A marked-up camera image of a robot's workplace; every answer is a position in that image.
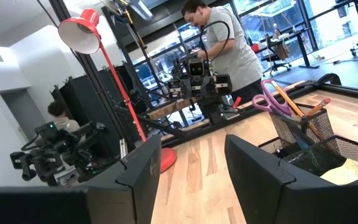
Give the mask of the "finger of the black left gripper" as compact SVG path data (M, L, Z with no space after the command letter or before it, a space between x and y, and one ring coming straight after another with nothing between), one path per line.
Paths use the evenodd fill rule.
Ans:
M213 124L218 124L224 120L224 116L221 113L221 105L222 99L216 98L214 102L214 110L213 110Z
M203 114L206 116L206 118L209 120L209 123L214 124L214 121L213 121L214 105L211 100L203 100L202 111L203 111Z

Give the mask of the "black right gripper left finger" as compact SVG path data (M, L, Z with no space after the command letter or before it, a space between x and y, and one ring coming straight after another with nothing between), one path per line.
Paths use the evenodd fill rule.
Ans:
M150 223L161 152L154 135L84 184L0 187L0 223Z

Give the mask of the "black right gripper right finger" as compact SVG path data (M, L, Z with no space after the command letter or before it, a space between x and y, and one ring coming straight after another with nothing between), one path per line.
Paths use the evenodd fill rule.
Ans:
M229 176L247 223L358 223L358 142L332 136L279 158L228 134Z

